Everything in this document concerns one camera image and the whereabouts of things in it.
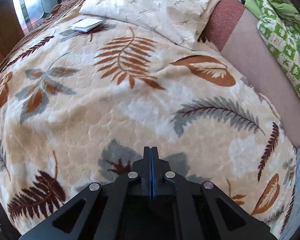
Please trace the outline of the brown quilted bedspread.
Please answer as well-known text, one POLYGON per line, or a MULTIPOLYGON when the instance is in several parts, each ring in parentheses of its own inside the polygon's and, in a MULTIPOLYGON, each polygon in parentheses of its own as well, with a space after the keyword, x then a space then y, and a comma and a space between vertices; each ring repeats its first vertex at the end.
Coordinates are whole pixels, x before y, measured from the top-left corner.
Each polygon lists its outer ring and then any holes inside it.
POLYGON ((2 3, 0 6, 0 74, 19 49, 83 1, 85 0, 62 0, 53 7, 52 12, 39 24, 39 27, 27 35, 22 34, 21 27, 17 26, 17 16, 12 11, 12 2, 2 3))

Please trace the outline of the white leaf print pillow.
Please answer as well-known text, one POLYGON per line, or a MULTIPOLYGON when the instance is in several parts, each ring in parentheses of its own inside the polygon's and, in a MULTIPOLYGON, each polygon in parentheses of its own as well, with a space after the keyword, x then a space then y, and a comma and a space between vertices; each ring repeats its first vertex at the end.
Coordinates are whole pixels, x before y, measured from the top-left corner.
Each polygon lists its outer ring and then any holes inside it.
POLYGON ((86 0, 80 13, 132 23, 195 50, 221 0, 86 0))

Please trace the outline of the pink quilted headboard cushion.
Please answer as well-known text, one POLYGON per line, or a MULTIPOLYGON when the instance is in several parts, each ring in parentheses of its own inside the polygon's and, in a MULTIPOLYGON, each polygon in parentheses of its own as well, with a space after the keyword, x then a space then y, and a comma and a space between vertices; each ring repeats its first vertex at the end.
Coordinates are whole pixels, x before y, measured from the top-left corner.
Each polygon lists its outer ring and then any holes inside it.
POLYGON ((221 0, 203 36, 274 105, 288 139, 300 147, 300 100, 257 30, 257 18, 239 0, 221 0))

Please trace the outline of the leaf pattern plush blanket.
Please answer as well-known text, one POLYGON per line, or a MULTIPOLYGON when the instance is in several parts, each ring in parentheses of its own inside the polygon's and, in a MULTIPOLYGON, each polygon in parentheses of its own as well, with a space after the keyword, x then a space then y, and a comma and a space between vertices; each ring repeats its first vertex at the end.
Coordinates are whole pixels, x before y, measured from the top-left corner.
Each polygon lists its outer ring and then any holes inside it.
POLYGON ((155 146, 280 237, 296 148, 268 98, 210 46, 192 51, 117 20, 73 34, 83 18, 72 9, 1 67, 0 203, 12 225, 27 233, 155 146))

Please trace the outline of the green white patterned quilt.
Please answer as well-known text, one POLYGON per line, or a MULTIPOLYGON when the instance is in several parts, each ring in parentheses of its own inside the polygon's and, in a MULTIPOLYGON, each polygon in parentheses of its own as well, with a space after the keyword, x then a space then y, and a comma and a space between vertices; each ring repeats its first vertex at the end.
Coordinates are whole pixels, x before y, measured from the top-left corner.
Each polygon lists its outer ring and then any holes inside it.
POLYGON ((300 14, 290 0, 245 0, 257 28, 300 99, 300 14))

